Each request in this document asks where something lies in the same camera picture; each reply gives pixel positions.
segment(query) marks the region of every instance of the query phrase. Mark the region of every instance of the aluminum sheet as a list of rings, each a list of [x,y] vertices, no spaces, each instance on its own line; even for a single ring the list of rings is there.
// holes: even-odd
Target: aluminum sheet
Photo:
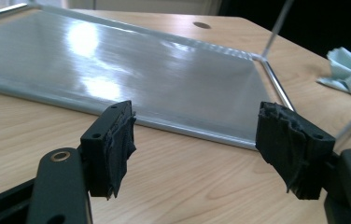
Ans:
[[[54,7],[0,25],[0,92],[251,149],[270,101],[247,52]]]

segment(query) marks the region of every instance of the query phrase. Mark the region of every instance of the reflective metal surface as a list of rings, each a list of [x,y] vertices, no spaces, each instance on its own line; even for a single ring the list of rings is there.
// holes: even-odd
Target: reflective metal surface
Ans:
[[[270,99],[249,53],[41,9],[0,25],[0,92],[97,115],[132,100],[140,124],[255,148]]]

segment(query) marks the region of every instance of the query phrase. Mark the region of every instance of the silver baking sheet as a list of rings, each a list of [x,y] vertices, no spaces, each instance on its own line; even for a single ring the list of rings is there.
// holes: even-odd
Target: silver baking sheet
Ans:
[[[248,52],[34,8],[0,25],[1,93],[96,115],[132,100],[139,124],[255,148],[271,100]]]

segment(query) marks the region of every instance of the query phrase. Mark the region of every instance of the light wood tabletop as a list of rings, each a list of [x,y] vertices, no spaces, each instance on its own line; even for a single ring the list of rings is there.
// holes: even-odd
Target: light wood tabletop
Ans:
[[[255,53],[271,33],[242,18],[79,11]],[[351,120],[351,95],[316,83],[330,75],[326,59],[278,37],[269,62],[303,117],[332,135]],[[96,119],[0,94],[0,192],[35,177],[47,152],[77,147]],[[91,198],[94,223],[327,222],[325,191],[318,201],[286,194],[281,177],[257,151],[142,126],[134,135],[137,150],[119,197]]]

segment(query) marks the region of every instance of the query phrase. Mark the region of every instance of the metal tray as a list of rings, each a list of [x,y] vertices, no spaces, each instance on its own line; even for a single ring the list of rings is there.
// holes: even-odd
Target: metal tray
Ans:
[[[4,18],[0,93],[96,115],[132,100],[141,125],[255,148],[260,102],[271,101],[257,55],[56,7]]]

